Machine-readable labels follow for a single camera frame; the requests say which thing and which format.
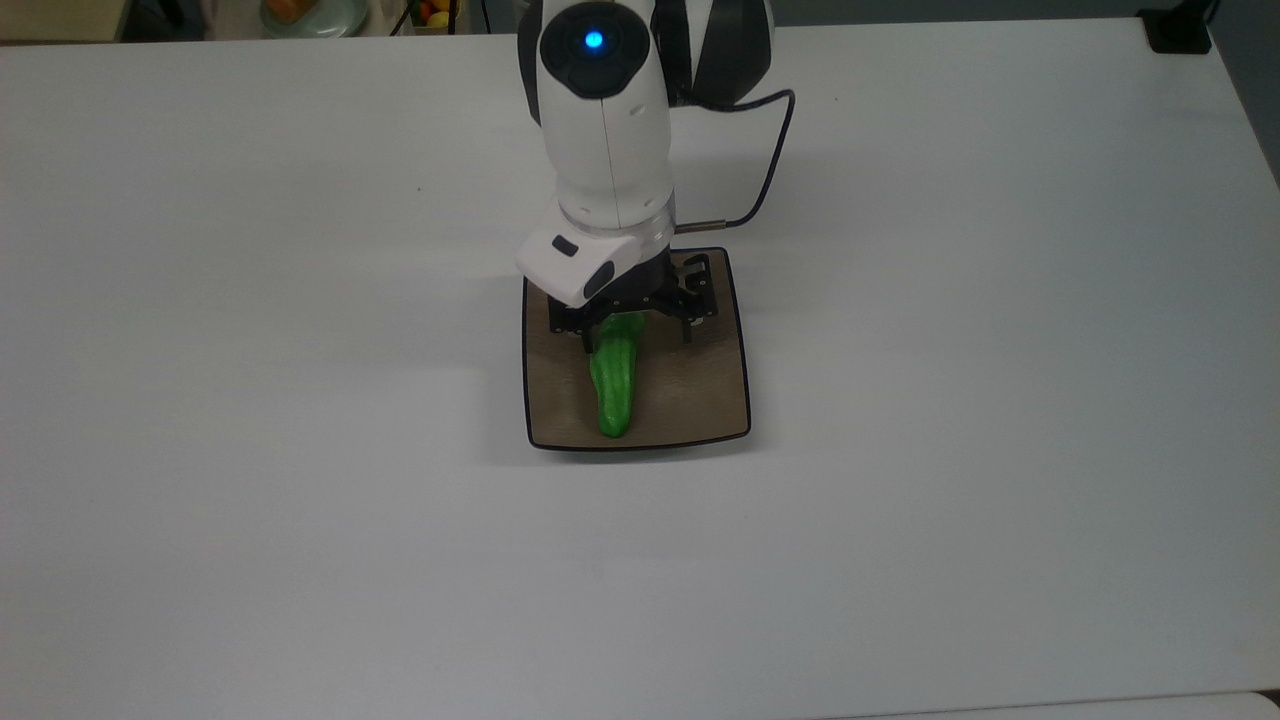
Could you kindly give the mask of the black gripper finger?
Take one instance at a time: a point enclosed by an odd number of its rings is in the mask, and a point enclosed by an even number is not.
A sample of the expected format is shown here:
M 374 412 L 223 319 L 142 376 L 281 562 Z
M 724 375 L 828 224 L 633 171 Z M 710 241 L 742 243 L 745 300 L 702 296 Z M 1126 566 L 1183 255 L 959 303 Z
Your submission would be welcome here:
M 570 307 L 557 299 L 548 299 L 548 328 L 553 334 L 573 336 L 580 340 L 585 354 L 595 352 L 594 328 L 600 323 L 598 318 L 600 304 L 588 301 L 581 307 Z
M 655 291 L 655 311 L 677 319 L 685 345 L 692 342 L 692 328 L 718 315 L 710 256 L 694 254 L 682 264 L 667 263 L 663 281 Z

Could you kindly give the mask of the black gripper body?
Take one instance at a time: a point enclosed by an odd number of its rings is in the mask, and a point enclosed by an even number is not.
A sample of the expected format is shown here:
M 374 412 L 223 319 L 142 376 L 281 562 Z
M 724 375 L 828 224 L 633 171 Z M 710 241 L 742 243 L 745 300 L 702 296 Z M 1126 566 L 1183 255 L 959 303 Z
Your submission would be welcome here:
M 654 258 L 617 277 L 613 277 L 613 268 L 607 263 L 600 269 L 600 277 L 604 277 L 604 270 L 609 270 L 611 275 L 607 282 L 599 283 L 599 288 L 596 279 L 591 278 L 588 287 L 591 293 L 585 304 L 586 323 L 603 323 L 612 314 L 641 310 L 684 316 L 684 301 L 669 250 L 660 250 Z

